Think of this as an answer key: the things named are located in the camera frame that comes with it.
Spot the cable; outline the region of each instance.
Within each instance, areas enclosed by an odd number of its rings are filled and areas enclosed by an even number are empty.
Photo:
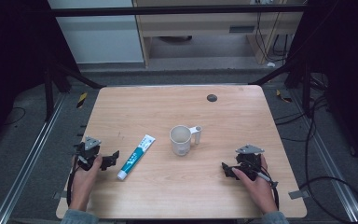
[[[310,76],[311,87],[316,91],[327,91],[328,87],[324,83],[324,76],[321,76],[321,79],[322,81],[311,75]]]
[[[25,116],[25,114],[26,114],[26,111],[25,111],[24,108],[22,108],[22,107],[13,107],[13,110],[14,110],[14,109],[20,109],[20,110],[22,110],[22,115],[20,116],[19,119],[16,119],[16,120],[11,121],[11,122],[8,122],[8,123],[4,123],[4,125],[10,125],[10,124],[17,123],[17,122],[19,122],[22,118],[24,118],[24,116]]]
[[[316,204],[327,214],[329,215],[330,217],[342,222],[342,223],[358,223],[358,221],[355,221],[355,222],[351,222],[351,221],[347,221],[347,220],[344,220],[340,217],[337,217],[335,216],[332,212],[328,211],[325,207],[322,206],[322,204],[315,198],[313,192],[312,192],[312,188],[310,187],[310,183],[314,182],[314,181],[317,181],[317,180],[321,180],[321,179],[330,179],[330,180],[336,180],[340,183],[343,183],[345,185],[347,185],[348,187],[350,187],[350,189],[355,192],[355,194],[357,194],[358,196],[358,191],[355,190],[352,186],[350,186],[347,182],[341,180],[341,179],[338,179],[336,177],[332,177],[332,176],[320,176],[320,177],[316,177],[316,178],[312,178],[310,179],[310,174],[309,174],[309,165],[308,165],[308,152],[309,152],[309,143],[310,143],[310,133],[312,131],[312,128],[315,127],[316,129],[316,125],[315,125],[315,119],[314,119],[314,112],[315,112],[315,108],[316,108],[316,105],[319,104],[323,99],[322,97],[318,98],[316,101],[315,101],[315,104],[313,105],[312,107],[312,112],[310,113],[310,129],[308,131],[308,134],[307,134],[307,142],[306,142],[306,145],[305,145],[305,176],[306,176],[306,182],[304,184],[302,184],[299,188],[300,189],[303,189],[304,187],[307,187],[308,188],[308,191],[310,193],[310,197],[313,199],[313,201],[316,202]]]
[[[264,58],[270,62],[270,63],[276,63],[276,62],[279,62],[281,61],[282,59],[279,59],[279,60],[275,60],[275,59],[272,59],[268,56],[268,53],[267,53],[267,48],[266,48],[266,44],[264,43],[264,39],[263,39],[263,36],[261,34],[261,30],[260,30],[260,18],[261,18],[261,13],[260,12],[257,12],[257,27],[256,27],[256,30],[255,30],[255,43],[257,44],[258,48],[261,50],[261,53],[263,54]],[[261,37],[261,42],[264,46],[264,49],[261,48],[260,44],[258,43],[258,39],[257,39],[257,35],[260,34],[260,37]]]
[[[306,142],[307,139],[304,140],[298,140],[298,139],[291,139],[291,138],[285,138],[285,137],[281,137],[282,140],[286,140],[286,141],[292,141],[292,142]]]
[[[286,54],[287,54],[287,51],[286,51],[286,47],[287,47],[287,36],[288,36],[288,35],[286,35],[286,38],[284,39],[284,47],[283,47],[283,54],[282,54],[282,66],[284,66],[285,59],[286,59]]]
[[[244,161],[244,162],[246,162],[248,165],[253,167],[252,172],[254,172],[254,173],[260,172],[262,175],[265,175],[265,176],[267,176],[269,178],[269,181],[267,179],[266,179],[266,181],[268,181],[269,184],[271,185],[271,189],[272,189],[272,192],[274,194],[275,205],[277,206],[277,208],[279,210],[279,194],[278,194],[278,190],[277,190],[278,182],[274,182],[272,180],[271,175],[269,174],[269,172],[267,171],[267,169],[264,166],[260,165],[260,167],[257,167],[257,166],[255,166],[253,163],[251,163],[249,161]]]
[[[321,21],[321,23],[319,23],[319,25],[316,27],[316,29],[314,29],[312,31],[312,33],[310,35],[308,35],[308,37],[303,41],[303,44],[295,51],[293,52],[293,54],[291,54],[291,57],[288,57],[287,60],[291,60],[294,57],[298,57],[296,54],[304,48],[304,46],[306,46],[306,43],[308,41],[310,41],[310,39],[315,35],[315,33],[322,27],[322,25],[327,21],[327,19],[331,16],[331,14],[333,13],[334,9],[336,9],[337,5],[338,5],[339,0],[336,0],[335,4],[332,6],[331,10],[327,13],[327,15],[324,17],[324,19]]]
[[[316,104],[314,104],[314,105],[315,105],[314,109],[318,110],[319,108],[322,108],[322,107],[326,106],[327,104],[319,105],[319,106],[316,106]],[[286,116],[283,116],[283,117],[280,117],[280,118],[277,118],[277,119],[274,119],[274,120],[276,121],[276,120],[279,120],[279,119],[286,119],[286,118],[292,117],[292,116],[297,115],[297,114],[300,114],[300,113],[298,112],[298,113],[295,113],[295,114],[286,115]],[[289,119],[289,120],[283,121],[281,123],[275,123],[275,125],[278,126],[278,125],[284,125],[284,124],[291,123],[291,122],[293,122],[293,121],[295,121],[297,119],[302,118],[304,115],[307,115],[307,114],[308,114],[307,112],[301,113],[299,116],[297,116],[297,117],[295,117],[293,119]]]
[[[287,53],[287,50],[286,50],[286,48],[287,48],[287,37],[288,37],[288,36],[289,36],[289,35],[286,35],[286,36],[285,36],[283,50],[276,50],[276,49],[275,49],[275,46],[276,46],[276,44],[277,44],[277,42],[278,42],[278,39],[279,39],[279,35],[277,35],[277,36],[275,37],[274,44],[273,44],[273,46],[272,46],[272,52],[273,52],[274,55],[276,55],[276,56],[283,56],[283,57],[286,56],[286,53]]]
[[[68,207],[69,205],[71,205],[71,201],[72,201],[72,184],[74,183],[75,173],[80,167],[78,166],[76,168],[77,160],[78,160],[78,155],[76,153],[74,157],[74,164],[72,166],[71,174],[69,174],[69,178],[68,178],[68,186],[66,188],[66,203],[68,204]]]

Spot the tabletop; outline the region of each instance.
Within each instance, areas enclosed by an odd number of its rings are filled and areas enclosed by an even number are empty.
[[[209,101],[213,94],[217,100]],[[190,152],[172,152],[170,129],[201,126],[200,143]],[[124,180],[117,173],[145,134],[153,145]],[[278,181],[280,210],[287,217],[307,214],[282,141],[259,86],[142,86],[100,90],[85,136],[102,141],[100,152],[120,150],[117,165],[98,174],[88,212],[100,218],[261,217],[239,180],[225,177],[221,163],[237,165],[237,148],[265,149],[268,171]],[[65,199],[57,217],[67,210]]]

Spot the hand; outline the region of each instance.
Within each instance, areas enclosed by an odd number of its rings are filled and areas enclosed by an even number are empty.
[[[99,155],[95,158],[92,167],[88,171],[85,171],[82,168],[79,168],[76,171],[74,182],[72,184],[72,201],[69,206],[70,209],[86,212],[91,190],[94,186],[102,162],[103,157]]]
[[[266,159],[263,155],[261,155],[261,165],[267,170]],[[252,181],[239,169],[233,168],[232,171],[249,191],[252,201],[260,208],[263,214],[278,211],[272,196],[271,185],[269,182],[259,176],[255,179],[255,181]]]

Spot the right hand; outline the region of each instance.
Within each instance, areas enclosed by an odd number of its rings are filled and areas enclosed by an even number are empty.
[[[267,163],[263,155],[261,155],[261,165],[267,171]],[[252,181],[239,169],[233,168],[232,171],[249,191],[252,201],[259,207],[263,214],[278,211],[274,197],[272,196],[271,185],[269,182],[259,176],[255,179],[255,181]]]

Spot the blue toothpaste tube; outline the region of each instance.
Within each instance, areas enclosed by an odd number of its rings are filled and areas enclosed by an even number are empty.
[[[132,152],[131,156],[127,159],[126,163],[124,163],[120,172],[118,172],[118,179],[123,180],[124,178],[126,178],[127,174],[130,173],[136,162],[138,162],[142,158],[142,156],[146,153],[150,145],[152,145],[155,140],[156,139],[154,137],[150,135],[145,135],[139,146]]]

